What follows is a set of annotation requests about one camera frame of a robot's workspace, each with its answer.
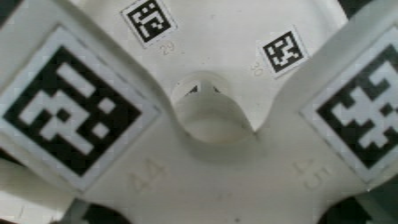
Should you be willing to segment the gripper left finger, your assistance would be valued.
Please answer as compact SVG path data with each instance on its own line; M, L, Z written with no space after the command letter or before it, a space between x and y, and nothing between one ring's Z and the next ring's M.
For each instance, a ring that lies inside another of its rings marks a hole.
M109 208L74 199L54 224L131 224L131 222Z

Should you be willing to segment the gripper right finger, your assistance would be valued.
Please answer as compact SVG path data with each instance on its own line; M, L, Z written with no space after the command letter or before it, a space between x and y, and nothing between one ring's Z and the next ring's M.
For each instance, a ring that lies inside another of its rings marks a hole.
M398 186L381 186L346 198L326 210L317 224L398 224Z

